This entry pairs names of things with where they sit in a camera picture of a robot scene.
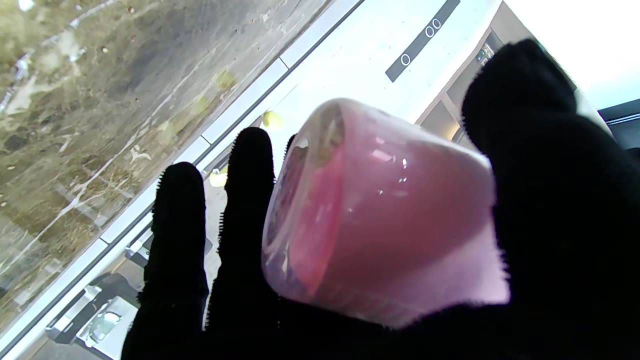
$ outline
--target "pink glass jar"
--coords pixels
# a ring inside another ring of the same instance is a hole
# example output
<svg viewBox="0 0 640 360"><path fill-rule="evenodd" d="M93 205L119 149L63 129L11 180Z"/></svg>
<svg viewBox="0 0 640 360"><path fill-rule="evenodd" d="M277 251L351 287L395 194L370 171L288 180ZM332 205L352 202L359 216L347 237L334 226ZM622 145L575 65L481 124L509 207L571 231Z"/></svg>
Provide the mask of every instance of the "pink glass jar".
<svg viewBox="0 0 640 360"><path fill-rule="evenodd" d="M287 154L263 271L282 296L395 328L462 302L505 303L494 196L480 154L332 100Z"/></svg>

